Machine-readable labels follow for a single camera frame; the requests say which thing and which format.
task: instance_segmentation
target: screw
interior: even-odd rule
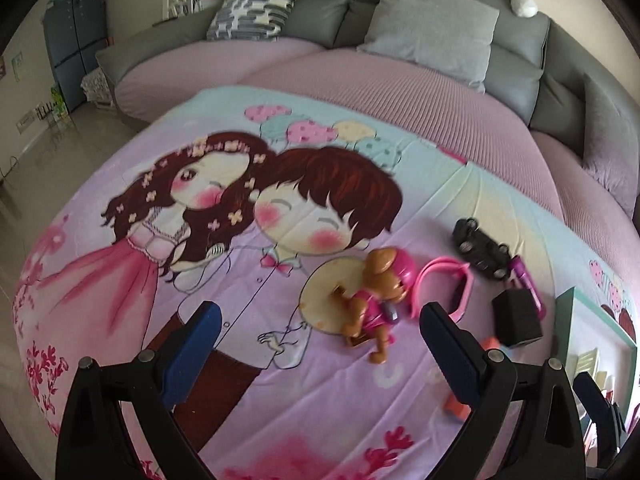
[[[555,357],[552,357],[551,359],[549,359],[549,366],[553,368],[553,370],[562,370],[562,363],[556,359]]]
[[[82,370],[88,370],[91,368],[91,365],[94,364],[94,360],[89,356],[85,356],[78,361],[78,368]]]
[[[142,363],[148,363],[149,361],[153,361],[154,357],[156,357],[156,353],[153,350],[143,350],[138,354],[138,360]]]
[[[491,361],[493,361],[494,363],[501,363],[502,361],[504,361],[504,354],[499,350],[489,350],[487,352],[487,355],[489,359],[491,359]]]

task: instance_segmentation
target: sofa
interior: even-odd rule
[[[432,140],[562,219],[639,301],[640,208],[632,222],[582,169],[584,77],[640,124],[622,85],[545,14],[518,18],[507,0],[478,0],[500,14],[486,94],[477,94],[428,68],[357,52],[379,1],[298,0],[275,42],[205,41],[213,7],[97,59],[122,119],[139,130],[202,89],[241,84],[331,102]]]

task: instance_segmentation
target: bed sheet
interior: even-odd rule
[[[236,364],[239,392],[217,431],[190,431],[210,431],[200,455],[217,478],[424,478],[460,424],[442,410],[449,389],[417,322],[402,312],[388,361],[372,365],[322,300],[341,275],[318,277],[381,246],[419,266],[455,256],[453,225],[471,216],[523,257],[550,306],[545,337],[516,360],[548,357],[553,298],[571,286],[636,320],[622,280],[580,238],[455,153],[308,98],[203,91],[98,170],[28,257],[13,322],[31,392],[57,434],[79,358],[129,361],[213,300],[224,322],[214,366]],[[500,290],[478,277],[460,326],[491,335]],[[208,394],[185,424],[221,409]],[[143,468],[162,478],[125,412]],[[484,476],[508,437],[507,427]]]

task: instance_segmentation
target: black toy car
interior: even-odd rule
[[[509,247],[497,244],[478,228],[475,218],[461,218],[453,229],[453,241],[462,257],[492,280],[506,280],[510,273]]]

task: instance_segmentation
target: tile floor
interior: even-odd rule
[[[0,418],[43,480],[54,476],[56,441],[31,397],[18,357],[11,324],[15,283],[45,227],[134,135],[114,112],[85,104],[66,128],[39,137],[0,186]]]

